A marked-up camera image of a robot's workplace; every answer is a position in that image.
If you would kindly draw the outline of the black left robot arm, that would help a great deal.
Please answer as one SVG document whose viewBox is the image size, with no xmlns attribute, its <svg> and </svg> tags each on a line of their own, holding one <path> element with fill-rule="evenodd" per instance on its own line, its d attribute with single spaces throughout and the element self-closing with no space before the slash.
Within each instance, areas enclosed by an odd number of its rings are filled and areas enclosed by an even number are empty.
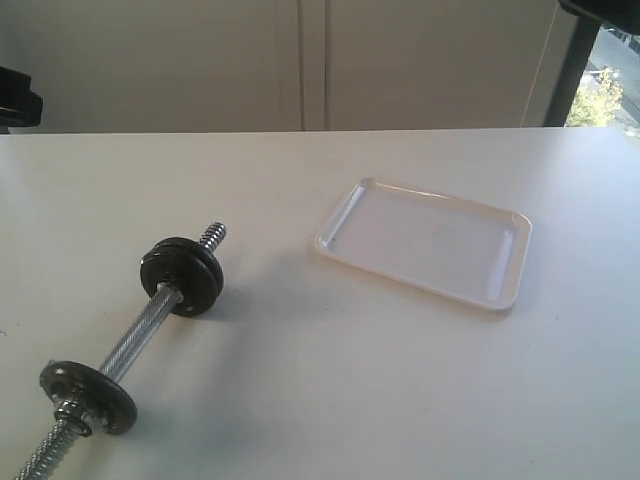
<svg viewBox="0 0 640 480">
<path fill-rule="evenodd" d="M 0 104 L 2 134 L 41 123 L 43 99 L 31 89 L 31 77 L 25 73 L 1 67 Z"/>
</svg>

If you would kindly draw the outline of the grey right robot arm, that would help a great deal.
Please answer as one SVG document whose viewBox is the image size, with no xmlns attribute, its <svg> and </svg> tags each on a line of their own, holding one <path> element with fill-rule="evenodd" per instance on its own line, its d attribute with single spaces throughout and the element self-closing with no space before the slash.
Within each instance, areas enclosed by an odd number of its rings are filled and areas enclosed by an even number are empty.
<svg viewBox="0 0 640 480">
<path fill-rule="evenodd" d="M 568 13 L 639 34 L 639 0 L 559 0 L 559 4 Z"/>
</svg>

